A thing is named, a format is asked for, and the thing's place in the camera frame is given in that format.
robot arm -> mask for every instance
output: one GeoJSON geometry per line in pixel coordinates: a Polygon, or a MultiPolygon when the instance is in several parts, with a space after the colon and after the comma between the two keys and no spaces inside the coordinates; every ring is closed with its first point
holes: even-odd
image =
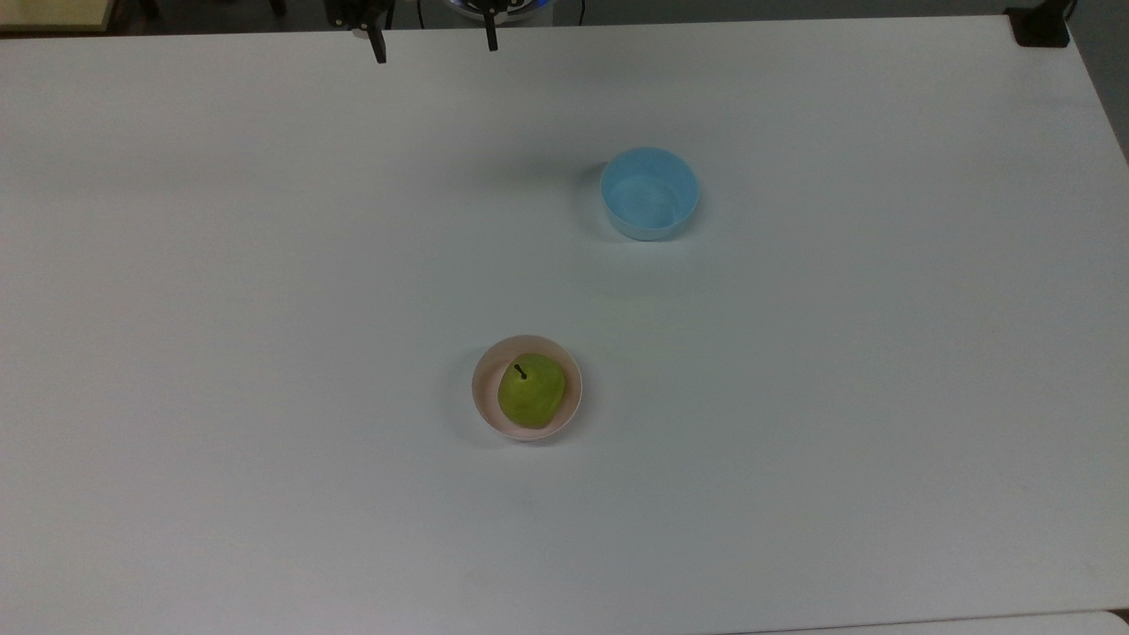
{"type": "MultiPolygon", "coordinates": [[[[378,63],[388,61],[388,51],[384,44],[384,35],[380,33],[378,21],[382,14],[391,14],[395,7],[395,0],[323,0],[325,2],[325,17],[330,24],[336,27],[349,29],[360,29],[368,33],[368,41],[373,44],[373,54],[378,63]]],[[[474,0],[467,6],[482,15],[482,21],[487,28],[487,45],[491,51],[498,50],[498,28],[496,18],[499,14],[506,12],[507,0],[474,0]]]]}

blue bowl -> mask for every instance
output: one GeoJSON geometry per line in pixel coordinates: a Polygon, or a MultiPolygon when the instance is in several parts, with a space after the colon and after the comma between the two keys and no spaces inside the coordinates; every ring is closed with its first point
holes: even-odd
{"type": "Polygon", "coordinates": [[[634,148],[604,167],[599,193],[607,218],[621,234],[637,241],[663,241],[693,215],[698,179],[673,153],[634,148]]]}

green pear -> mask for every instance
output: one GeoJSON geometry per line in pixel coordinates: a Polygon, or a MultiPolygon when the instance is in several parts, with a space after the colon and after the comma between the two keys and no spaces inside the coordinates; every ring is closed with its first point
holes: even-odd
{"type": "Polygon", "coordinates": [[[498,385],[498,406],[509,420],[523,428],[549,425],[564,397],[564,371],[560,364],[536,353],[514,359],[498,385]]]}

table surface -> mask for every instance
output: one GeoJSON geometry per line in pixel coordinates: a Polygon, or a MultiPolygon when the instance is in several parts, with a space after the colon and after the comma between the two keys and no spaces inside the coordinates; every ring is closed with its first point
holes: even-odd
{"type": "Polygon", "coordinates": [[[1003,17],[0,42],[0,630],[1129,603],[1129,169],[1003,17]],[[601,166],[702,183],[633,243],[601,166]],[[476,415],[554,339],[577,419],[476,415]]]}

pink bowl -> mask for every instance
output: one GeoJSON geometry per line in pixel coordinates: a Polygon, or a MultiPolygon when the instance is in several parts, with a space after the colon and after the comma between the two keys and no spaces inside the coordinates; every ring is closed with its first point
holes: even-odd
{"type": "Polygon", "coordinates": [[[479,409],[479,415],[482,415],[493,429],[518,441],[544,438],[563,428],[580,406],[583,389],[580,368],[577,367],[572,356],[559,343],[537,336],[515,336],[491,346],[479,359],[479,365],[474,367],[474,376],[471,379],[471,394],[474,395],[474,406],[479,409]],[[502,374],[510,362],[526,353],[540,353],[560,364],[564,371],[564,398],[561,399],[561,406],[549,425],[540,429],[523,428],[510,421],[498,406],[498,385],[501,383],[502,374]]]}

